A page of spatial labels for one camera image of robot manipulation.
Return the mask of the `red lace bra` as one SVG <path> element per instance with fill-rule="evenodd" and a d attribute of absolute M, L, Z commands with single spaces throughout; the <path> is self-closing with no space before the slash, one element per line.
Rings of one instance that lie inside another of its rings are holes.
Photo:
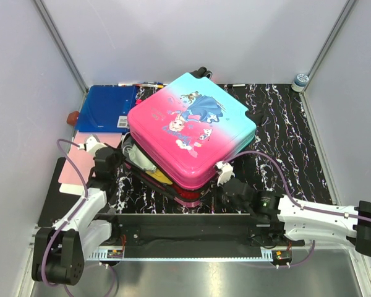
<path fill-rule="evenodd" d="M 196 201 L 202 197 L 202 193 L 200 191 L 186 190 L 181 187 L 176 187 L 176 185 L 173 186 L 173 189 L 175 190 L 177 196 L 184 201 Z"/>

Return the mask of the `pink teal hardshell suitcase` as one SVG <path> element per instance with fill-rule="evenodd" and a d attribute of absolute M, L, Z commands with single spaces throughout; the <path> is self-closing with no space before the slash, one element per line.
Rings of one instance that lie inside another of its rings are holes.
<path fill-rule="evenodd" d="M 196 207 L 217 185 L 219 161 L 244 150 L 267 117 L 243 105 L 211 80 L 206 67 L 187 72 L 134 106 L 127 115 L 128 141 L 135 144 L 173 183 L 163 184 L 127 157 L 144 183 L 185 207 Z M 196 201 L 181 200 L 173 186 L 200 191 Z"/>

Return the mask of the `white bra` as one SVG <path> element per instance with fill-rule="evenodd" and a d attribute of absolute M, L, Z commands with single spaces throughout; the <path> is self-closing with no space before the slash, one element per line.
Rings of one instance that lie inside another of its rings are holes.
<path fill-rule="evenodd" d="M 126 146 L 124 152 L 127 154 L 130 161 L 141 170 L 156 171 L 157 167 L 155 164 L 153 164 L 135 144 Z"/>

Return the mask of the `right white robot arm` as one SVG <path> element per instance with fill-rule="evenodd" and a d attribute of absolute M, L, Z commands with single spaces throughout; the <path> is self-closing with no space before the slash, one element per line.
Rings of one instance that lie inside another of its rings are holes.
<path fill-rule="evenodd" d="M 371 257 L 371 202 L 337 206 L 299 201 L 255 191 L 237 178 L 218 181 L 222 200 L 248 213 L 275 245 L 286 241 L 326 241 L 354 247 Z"/>

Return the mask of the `yellow bra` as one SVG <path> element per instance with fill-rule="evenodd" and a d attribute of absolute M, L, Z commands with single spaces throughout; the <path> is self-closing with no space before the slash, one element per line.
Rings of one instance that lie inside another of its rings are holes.
<path fill-rule="evenodd" d="M 160 183 L 163 183 L 163 184 L 168 184 L 168 185 L 172 185 L 172 181 L 164 174 L 162 173 L 159 169 L 156 169 L 155 171 L 151 171 L 151 170 L 147 170 L 146 171 L 146 174 L 148 174 L 149 176 L 151 176 L 152 178 L 154 178 L 155 180 L 157 180 L 158 182 Z"/>

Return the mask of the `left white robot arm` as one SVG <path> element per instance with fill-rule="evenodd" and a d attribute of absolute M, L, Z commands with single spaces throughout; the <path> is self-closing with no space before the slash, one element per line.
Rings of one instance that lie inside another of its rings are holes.
<path fill-rule="evenodd" d="M 103 147 L 95 152 L 94 167 L 86 190 L 72 208 L 51 227 L 40 228 L 35 236 L 32 279 L 48 286 L 75 285 L 88 257 L 105 242 L 116 244 L 121 230 L 96 215 L 116 192 L 116 173 L 125 158 L 118 148 Z"/>

